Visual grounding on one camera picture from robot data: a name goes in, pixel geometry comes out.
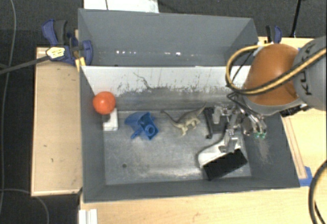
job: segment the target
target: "blue plastic toy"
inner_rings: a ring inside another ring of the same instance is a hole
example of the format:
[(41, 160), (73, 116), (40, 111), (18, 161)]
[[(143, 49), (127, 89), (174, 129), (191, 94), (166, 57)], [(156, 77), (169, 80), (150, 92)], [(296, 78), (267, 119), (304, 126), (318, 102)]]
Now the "blue plastic toy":
[(125, 124), (130, 125), (135, 132), (131, 138), (134, 139), (138, 135), (145, 135), (151, 140), (158, 132), (158, 128), (153, 123), (154, 118), (150, 112), (135, 112), (125, 119)]

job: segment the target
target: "bin floor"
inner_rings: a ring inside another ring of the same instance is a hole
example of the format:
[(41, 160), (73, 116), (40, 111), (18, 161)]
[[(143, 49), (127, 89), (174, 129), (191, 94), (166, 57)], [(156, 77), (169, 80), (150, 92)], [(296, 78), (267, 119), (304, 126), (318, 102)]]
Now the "bin floor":
[[(130, 138), (133, 129), (124, 121), (133, 112), (119, 112), (119, 129), (104, 132), (107, 185), (207, 179), (197, 157), (206, 147), (215, 144), (220, 136), (216, 134), (212, 139), (206, 139), (208, 130), (203, 113), (199, 116), (201, 123), (195, 129), (190, 126), (186, 135), (182, 136), (181, 129), (172, 126), (166, 115), (151, 111), (159, 133), (149, 140), (144, 136)], [(186, 110), (167, 112), (178, 119)], [(241, 143), (247, 158), (243, 138)], [(248, 176), (251, 172), (247, 163), (224, 178)]]

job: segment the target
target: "orange ball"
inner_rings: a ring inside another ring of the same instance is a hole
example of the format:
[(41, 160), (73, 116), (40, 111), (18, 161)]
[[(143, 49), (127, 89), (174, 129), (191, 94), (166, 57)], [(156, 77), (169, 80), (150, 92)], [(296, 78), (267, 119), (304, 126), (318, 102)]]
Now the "orange ball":
[(94, 109), (102, 115), (106, 115), (112, 112), (115, 106), (116, 106), (116, 99), (113, 96), (113, 94), (109, 91), (99, 92), (93, 98)]

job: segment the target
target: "dark carpet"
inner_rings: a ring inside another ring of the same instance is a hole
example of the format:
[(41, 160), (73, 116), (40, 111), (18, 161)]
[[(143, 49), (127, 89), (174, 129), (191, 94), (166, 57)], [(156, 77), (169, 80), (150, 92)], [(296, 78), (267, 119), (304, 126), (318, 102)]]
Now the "dark carpet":
[[(40, 30), (50, 19), (66, 19), (67, 28), (77, 28), (77, 9), (83, 0), (13, 0), (17, 12), (17, 37), (13, 65), (35, 58), (38, 44), (46, 44)], [(291, 32), (296, 0), (159, 0), (160, 12), (251, 17), (259, 35), (266, 35), (265, 25), (279, 26), (284, 36)], [(11, 45), (13, 14), (9, 0), (0, 0), (0, 63), (7, 64)], [(326, 0), (303, 0), (297, 37), (326, 34)], [(0, 77), (1, 101), (5, 76)], [(33, 131), (34, 68), (10, 74), (5, 113), (6, 188), (30, 189)], [(76, 223), (76, 195), (44, 198), (50, 223)], [(6, 192), (0, 223), (45, 223), (41, 204), (28, 195)]]

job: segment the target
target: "white label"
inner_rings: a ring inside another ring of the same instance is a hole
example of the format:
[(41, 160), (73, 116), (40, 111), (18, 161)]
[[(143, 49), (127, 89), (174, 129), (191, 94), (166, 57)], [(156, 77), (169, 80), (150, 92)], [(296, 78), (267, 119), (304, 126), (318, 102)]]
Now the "white label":
[(79, 210), (78, 212), (79, 224), (98, 224), (98, 212), (96, 209)]
[(63, 57), (65, 55), (65, 48), (51, 47), (49, 50), (47, 50), (46, 54), (52, 59)]

